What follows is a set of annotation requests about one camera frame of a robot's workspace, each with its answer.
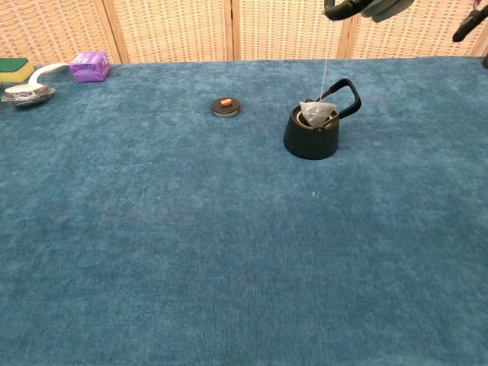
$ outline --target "purple box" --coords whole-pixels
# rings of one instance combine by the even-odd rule
[[[110,71],[107,54],[103,51],[79,53],[69,64],[77,82],[103,82]]]

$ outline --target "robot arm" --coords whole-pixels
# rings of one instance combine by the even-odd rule
[[[336,5],[336,0],[324,0],[323,14],[331,21],[343,21],[356,14],[362,13],[379,23],[406,10],[413,0],[345,0]],[[474,28],[488,18],[488,5],[478,9],[480,0],[473,0],[473,10],[464,19],[452,37],[453,42],[461,42]]]

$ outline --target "sponge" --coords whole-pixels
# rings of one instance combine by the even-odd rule
[[[34,72],[26,58],[0,58],[0,82],[23,82]]]

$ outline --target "wicker wall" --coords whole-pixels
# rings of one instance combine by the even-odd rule
[[[467,56],[488,53],[488,25],[451,38],[470,0],[416,0],[375,24],[332,23],[323,0],[8,0],[0,56],[34,64],[106,50],[113,63]]]

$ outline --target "woven panel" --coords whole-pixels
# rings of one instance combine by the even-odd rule
[[[471,0],[415,0],[388,21],[360,18],[352,58],[467,56],[483,26],[461,43],[452,36],[471,10]]]
[[[336,57],[342,23],[322,11],[323,0],[239,0],[241,59]]]
[[[27,57],[45,65],[68,63],[78,52],[105,50],[112,61],[93,0],[5,0],[0,22],[1,57]]]
[[[223,0],[109,1],[131,63],[226,59]]]

